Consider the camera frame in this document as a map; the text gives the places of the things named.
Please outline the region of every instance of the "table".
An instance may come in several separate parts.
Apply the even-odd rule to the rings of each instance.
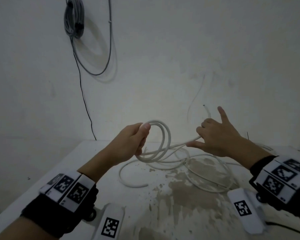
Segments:
[[[13,222],[21,210],[37,196],[40,186],[48,182],[59,172],[77,170],[103,149],[109,141],[83,141],[59,164],[45,174],[23,195],[0,214],[0,232]],[[159,143],[146,143],[148,150],[155,150]],[[285,147],[276,149],[289,154]],[[189,148],[190,155],[202,151]],[[201,173],[214,177],[218,182],[227,179],[214,161],[206,157],[204,160],[193,160],[191,165]],[[125,210],[120,239],[250,239],[235,210],[225,193],[209,193],[198,189],[186,179],[188,170],[179,169],[164,171],[152,169],[142,162],[128,165],[122,171],[122,177],[129,182],[148,183],[144,188],[128,188],[118,181],[121,164],[111,168],[97,183],[99,194],[95,206],[102,209],[107,203],[122,205]],[[251,189],[248,180],[251,174],[243,167],[230,166],[241,187]],[[284,211],[276,211],[265,205],[264,211],[268,221],[278,222],[300,230],[300,220]],[[94,226],[85,222],[62,239],[91,239]],[[300,234],[277,226],[270,227],[256,239],[300,239]]]

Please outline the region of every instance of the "coiled gray cable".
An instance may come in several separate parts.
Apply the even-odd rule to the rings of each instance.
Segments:
[[[105,72],[108,68],[110,57],[111,57],[111,50],[112,50],[112,15],[111,15],[111,0],[108,0],[109,4],[109,28],[110,28],[110,48],[109,48],[109,57],[105,68],[100,73],[92,73],[90,72],[85,66],[82,64],[81,60],[78,57],[75,44],[73,42],[73,38],[79,39],[84,33],[84,4],[82,0],[66,0],[67,7],[65,8],[64,12],[64,30],[66,34],[70,37],[71,46],[73,49],[73,53],[78,60],[79,64],[82,68],[88,72],[92,76],[99,76]]]

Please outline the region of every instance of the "hand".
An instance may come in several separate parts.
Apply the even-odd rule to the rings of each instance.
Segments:
[[[142,147],[145,145],[151,125],[142,123],[126,126],[120,133],[106,146],[104,151],[109,155],[109,159],[114,165],[127,161],[133,155],[140,155]]]
[[[202,149],[203,151],[216,155],[218,157],[229,157],[228,148],[237,137],[241,137],[238,131],[228,120],[228,117],[220,106],[218,111],[221,116],[222,123],[214,119],[205,119],[201,127],[196,129],[197,133],[204,139],[204,143],[200,141],[191,141],[186,145]]]

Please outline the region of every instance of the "white device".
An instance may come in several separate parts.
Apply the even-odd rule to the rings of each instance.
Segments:
[[[124,209],[122,206],[109,203],[102,210],[94,208],[96,218],[86,222],[97,228],[93,240],[117,240],[124,219]]]
[[[256,198],[256,193],[238,188],[227,194],[244,230],[250,234],[263,233],[266,229],[265,215],[261,203]]]

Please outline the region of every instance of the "person's left hand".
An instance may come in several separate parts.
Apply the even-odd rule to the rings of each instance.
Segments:
[[[140,155],[145,145],[151,125],[142,123],[126,126],[120,133],[104,148],[114,165],[127,161],[133,155]]]

